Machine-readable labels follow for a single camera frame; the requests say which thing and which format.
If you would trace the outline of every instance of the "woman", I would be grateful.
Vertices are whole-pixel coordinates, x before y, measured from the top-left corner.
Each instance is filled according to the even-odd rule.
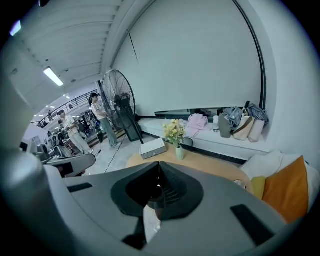
[[[104,107],[98,104],[98,95],[96,93],[91,93],[89,98],[89,104],[93,114],[101,122],[103,129],[106,131],[108,135],[109,145],[113,148],[119,147],[121,145],[121,142],[118,142],[116,134],[114,130],[112,130]]]

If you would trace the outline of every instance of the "white ceiling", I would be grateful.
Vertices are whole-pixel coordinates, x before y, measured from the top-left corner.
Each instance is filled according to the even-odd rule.
[[[35,5],[2,49],[0,62],[34,113],[100,80],[142,12],[154,0],[51,0]],[[51,67],[58,87],[43,70]]]

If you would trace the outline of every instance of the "white cushion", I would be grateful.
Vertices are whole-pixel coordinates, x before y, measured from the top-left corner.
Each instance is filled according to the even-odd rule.
[[[266,155],[254,155],[240,169],[252,180],[254,177],[269,177],[275,174],[283,158],[280,151],[273,151]]]
[[[254,155],[240,169],[252,180],[254,177],[271,175],[291,165],[300,155],[282,154],[280,151],[273,151],[266,155]],[[314,204],[320,190],[320,172],[304,162],[308,182],[308,212]]]

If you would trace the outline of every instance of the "black strap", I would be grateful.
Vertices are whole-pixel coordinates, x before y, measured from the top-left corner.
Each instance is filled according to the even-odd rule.
[[[241,126],[239,129],[235,130],[232,134],[234,135],[234,134],[241,132],[243,129],[245,129],[251,123],[252,120],[253,120],[253,117],[250,116],[248,118],[248,120],[244,123],[244,125]]]

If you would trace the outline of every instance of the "black frame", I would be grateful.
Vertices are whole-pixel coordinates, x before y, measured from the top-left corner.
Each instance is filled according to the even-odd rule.
[[[319,32],[318,27],[318,8],[317,2],[307,0],[304,2],[284,0],[289,9],[297,16],[300,23],[306,29],[312,39],[315,47],[319,52]],[[1,46],[6,42],[12,24],[21,19],[32,7],[36,4],[35,0],[25,1],[7,1],[5,7],[1,9],[2,17],[5,17],[1,26]],[[4,254],[17,254],[23,250],[24,253],[56,255],[51,251],[39,237],[33,235],[21,221],[18,219],[15,212],[6,204],[2,195],[0,195],[2,206],[2,216],[4,221],[4,228],[2,229],[4,241]],[[287,240],[273,251],[273,254],[286,255],[289,252],[295,254],[306,252],[317,252],[319,247],[319,236],[317,235],[320,226],[320,196],[318,195],[311,211],[299,223],[294,233],[287,238]],[[11,246],[14,241],[19,241],[19,246]]]

